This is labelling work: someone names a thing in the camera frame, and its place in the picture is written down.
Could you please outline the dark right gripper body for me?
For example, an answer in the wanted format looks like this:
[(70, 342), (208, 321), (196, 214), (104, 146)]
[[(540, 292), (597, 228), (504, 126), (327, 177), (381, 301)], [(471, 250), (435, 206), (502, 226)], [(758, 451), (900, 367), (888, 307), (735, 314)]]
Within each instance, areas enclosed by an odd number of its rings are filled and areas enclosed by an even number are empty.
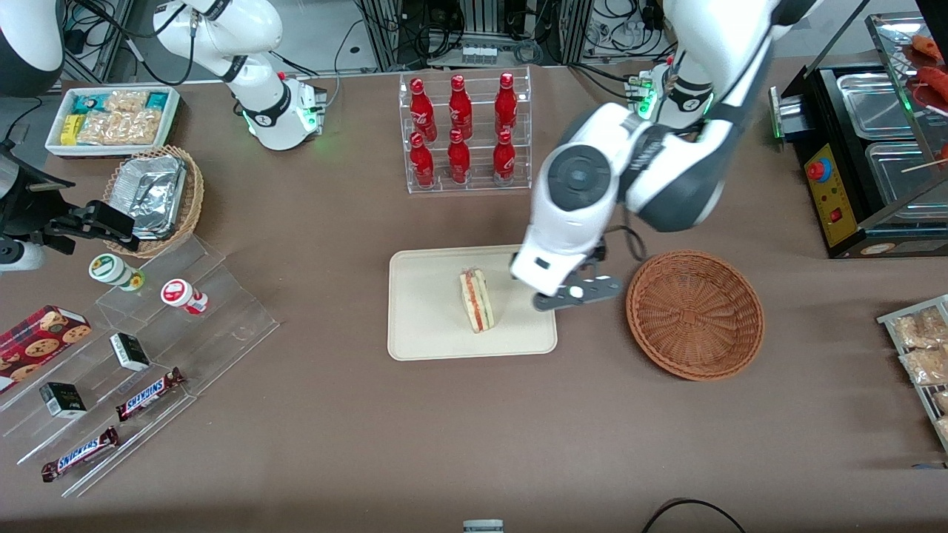
[(51, 220), (68, 215), (72, 205), (61, 191), (72, 188), (70, 180), (55, 178), (13, 154), (13, 145), (3, 144), (2, 161), (15, 166), (16, 175), (2, 196), (2, 233), (27, 235), (44, 229)]

